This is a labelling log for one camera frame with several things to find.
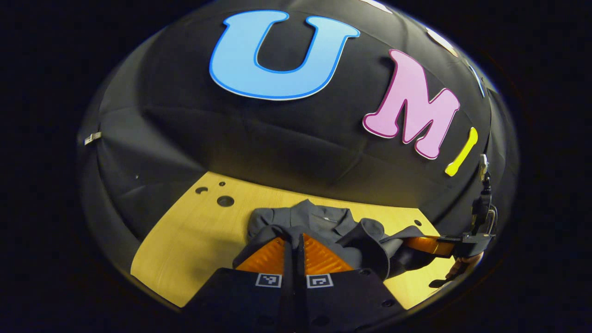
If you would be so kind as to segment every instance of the letter m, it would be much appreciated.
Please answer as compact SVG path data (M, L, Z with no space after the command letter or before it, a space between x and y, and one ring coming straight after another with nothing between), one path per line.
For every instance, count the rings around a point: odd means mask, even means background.
M378 111L367 114L363 126L367 131L386 138L398 133L397 118L406 106L403 143L410 143L427 126L426 135L416 141L415 149L423 157L436 159L460 103L452 91L444 88L428 101L426 74L412 57L399 50L390 50L395 71Z

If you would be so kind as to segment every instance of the gray shirt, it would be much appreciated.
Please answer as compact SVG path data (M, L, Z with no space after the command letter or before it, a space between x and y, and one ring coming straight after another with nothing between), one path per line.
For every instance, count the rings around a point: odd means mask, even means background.
M388 236L379 221L361 219L358 223L349 209L316 206L304 200L291 208L255 209L247 227L249 243L235 258L233 267L278 236L296 249L301 233L321 242L351 267L371 268L383 280L423 267L433 259L402 246L404 238L423 236L415 226Z

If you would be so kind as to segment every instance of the metal clip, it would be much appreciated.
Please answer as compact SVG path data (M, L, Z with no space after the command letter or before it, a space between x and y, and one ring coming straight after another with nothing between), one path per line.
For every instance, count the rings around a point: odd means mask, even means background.
M91 134L89 137L87 137L86 139L84 139L84 145L88 145L89 143L93 142L94 140L100 139L102 136L101 132L96 132Z
M489 171L489 162L487 162L487 155L481 154L479 159L479 178L481 181L485 180L485 174Z

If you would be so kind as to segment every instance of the letter u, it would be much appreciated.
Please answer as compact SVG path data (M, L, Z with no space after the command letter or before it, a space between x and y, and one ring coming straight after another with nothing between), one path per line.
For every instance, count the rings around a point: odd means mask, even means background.
M296 100L323 89L335 72L346 40L360 32L331 18L310 16L306 22L316 31L303 63L284 72L264 68L257 62L261 43L274 23L288 17L282 11L266 10L224 20L227 28L210 60L214 82L237 95L263 100Z

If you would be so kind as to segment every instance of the light wooden board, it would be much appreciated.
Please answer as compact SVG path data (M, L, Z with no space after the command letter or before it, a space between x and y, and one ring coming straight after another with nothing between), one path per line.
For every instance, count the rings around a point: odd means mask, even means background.
M195 189L207 187L197 194ZM217 204L220 196L234 198L231 207ZM309 199L313 204L349 208L353 218L375 219L392 235L415 225L425 235L439 235L419 209L352 203L252 184L212 172L201 177L158 221L140 245L131 274L156 293L183 307L220 267L231 268L232 260L247 244L249 216L255 208L280 208ZM453 259L436 258L430 265L388 279L385 285L408 309L434 291L428 284L444 278Z

